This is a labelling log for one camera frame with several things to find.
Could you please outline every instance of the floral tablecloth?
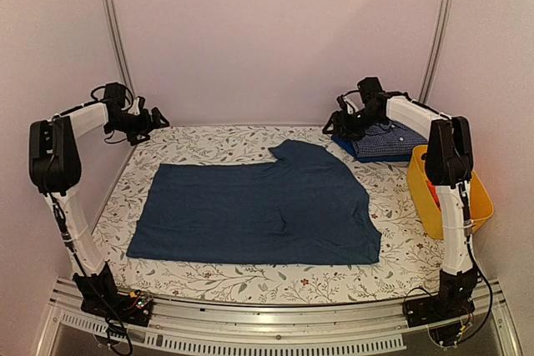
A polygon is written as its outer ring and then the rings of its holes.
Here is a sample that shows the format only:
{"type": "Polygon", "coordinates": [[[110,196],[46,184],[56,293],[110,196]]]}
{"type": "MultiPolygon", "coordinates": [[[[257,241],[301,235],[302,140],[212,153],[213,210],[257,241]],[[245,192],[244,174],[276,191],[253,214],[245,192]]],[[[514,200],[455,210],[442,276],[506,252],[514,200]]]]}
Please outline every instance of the floral tablecloth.
{"type": "Polygon", "coordinates": [[[152,293],[240,303],[346,303],[398,298],[415,286],[438,286],[441,242],[428,237],[406,184],[407,163],[356,162],[319,128],[186,127],[154,131],[135,149],[93,237],[117,285],[152,293]],[[178,263],[126,257],[160,163],[241,164],[274,161],[285,139],[327,148],[370,194],[382,232],[380,262],[357,266],[178,263]]]}

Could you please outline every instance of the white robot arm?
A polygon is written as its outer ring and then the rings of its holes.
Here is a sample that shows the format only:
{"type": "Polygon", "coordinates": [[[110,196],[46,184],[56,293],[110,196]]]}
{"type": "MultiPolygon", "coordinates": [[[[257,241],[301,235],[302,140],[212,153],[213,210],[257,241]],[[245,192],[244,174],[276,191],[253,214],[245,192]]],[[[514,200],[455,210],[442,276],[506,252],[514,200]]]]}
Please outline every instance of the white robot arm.
{"type": "Polygon", "coordinates": [[[134,98],[122,84],[96,88],[91,96],[91,102],[31,125],[30,178],[45,197],[70,251],[74,282],[83,295],[82,310],[121,324],[124,321],[146,326],[151,298],[140,291],[131,296],[118,293],[111,270],[88,228],[79,198],[82,166],[77,141],[95,128],[103,128],[112,135],[115,131],[125,133],[130,144],[135,145],[148,140],[152,130],[168,127],[169,122],[157,108],[151,112],[144,109],[144,98],[134,98]],[[100,89],[103,97],[97,99],[94,93],[100,89]]]}
{"type": "Polygon", "coordinates": [[[471,247],[469,195],[473,157],[467,120],[438,113],[411,100],[406,93],[386,93],[378,78],[363,79],[358,90],[351,92],[360,93],[364,108],[358,110],[346,95],[339,96],[341,110],[332,114],[323,133],[359,140],[369,126],[391,119],[428,140],[426,175],[440,199],[445,257],[439,293],[405,302],[408,324],[412,327],[435,323],[473,312],[471,293],[479,271],[471,247]]]}

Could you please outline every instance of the pink wall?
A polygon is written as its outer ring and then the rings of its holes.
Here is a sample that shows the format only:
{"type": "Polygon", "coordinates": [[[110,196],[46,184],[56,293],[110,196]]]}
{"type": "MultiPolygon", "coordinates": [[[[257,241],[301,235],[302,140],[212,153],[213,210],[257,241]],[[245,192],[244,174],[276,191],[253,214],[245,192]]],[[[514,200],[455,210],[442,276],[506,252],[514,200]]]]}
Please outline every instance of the pink wall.
{"type": "Polygon", "coordinates": [[[421,87],[439,0],[117,0],[136,88],[174,125],[324,123],[366,75],[421,87]]]}
{"type": "Polygon", "coordinates": [[[475,235],[534,354],[534,0],[454,0],[430,105],[469,118],[495,216],[475,235]]]}
{"type": "MultiPolygon", "coordinates": [[[[44,306],[68,258],[28,177],[28,129],[118,79],[100,0],[0,0],[0,354],[31,354],[44,306]]],[[[92,221],[128,147],[93,133],[80,147],[92,221]]]]}

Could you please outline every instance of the yellow plastic bin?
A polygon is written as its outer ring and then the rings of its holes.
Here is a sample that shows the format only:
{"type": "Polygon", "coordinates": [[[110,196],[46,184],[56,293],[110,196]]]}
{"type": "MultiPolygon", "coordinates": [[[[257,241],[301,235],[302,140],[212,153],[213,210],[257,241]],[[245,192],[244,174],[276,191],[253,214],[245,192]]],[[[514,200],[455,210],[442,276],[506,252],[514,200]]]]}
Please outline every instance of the yellow plastic bin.
{"type": "MultiPolygon", "coordinates": [[[[426,153],[426,145],[417,146],[411,155],[408,168],[408,187],[411,197],[416,204],[417,212],[421,217],[426,232],[434,239],[443,239],[441,227],[441,210],[437,207],[431,191],[426,185],[428,177],[425,173],[425,161],[422,159],[426,153]]],[[[473,230],[476,231],[486,220],[493,215],[493,203],[487,194],[476,173],[473,171],[471,180],[471,219],[473,230]]]]}

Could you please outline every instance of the metal frame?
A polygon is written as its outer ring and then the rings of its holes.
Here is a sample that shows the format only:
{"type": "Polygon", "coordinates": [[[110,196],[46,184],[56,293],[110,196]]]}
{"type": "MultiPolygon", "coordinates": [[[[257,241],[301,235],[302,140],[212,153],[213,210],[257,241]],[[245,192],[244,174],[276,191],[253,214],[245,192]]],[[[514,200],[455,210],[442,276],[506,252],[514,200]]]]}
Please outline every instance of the metal frame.
{"type": "Polygon", "coordinates": [[[436,68],[441,52],[441,45],[445,37],[447,22],[449,20],[449,13],[451,10],[452,0],[440,0],[440,9],[438,13],[436,30],[434,32],[434,39],[432,41],[431,54],[426,64],[425,77],[419,95],[419,102],[428,102],[428,97],[431,93],[432,83],[436,75],[436,68]]]}
{"type": "MultiPolygon", "coordinates": [[[[501,287],[497,281],[491,286],[493,319],[499,328],[502,349],[506,356],[521,356],[501,287]]],[[[489,296],[483,283],[473,292],[473,301],[476,314],[484,314],[489,296]]],[[[59,279],[50,298],[52,310],[48,313],[47,329],[37,356],[50,355],[59,324],[103,335],[105,322],[81,312],[81,302],[74,283],[59,279]]],[[[150,325],[147,328],[130,326],[128,332],[136,346],[179,354],[381,354],[406,348],[404,333],[426,329],[408,328],[402,303],[403,299],[398,298],[369,303],[261,306],[156,296],[150,325]]]]}
{"type": "Polygon", "coordinates": [[[106,22],[108,23],[109,36],[113,45],[113,51],[115,53],[115,59],[117,61],[118,72],[120,77],[128,88],[132,90],[135,95],[134,85],[132,83],[132,77],[126,63],[126,54],[124,52],[123,40],[118,29],[117,11],[115,8],[114,0],[102,0],[103,9],[106,14],[106,22]]]}

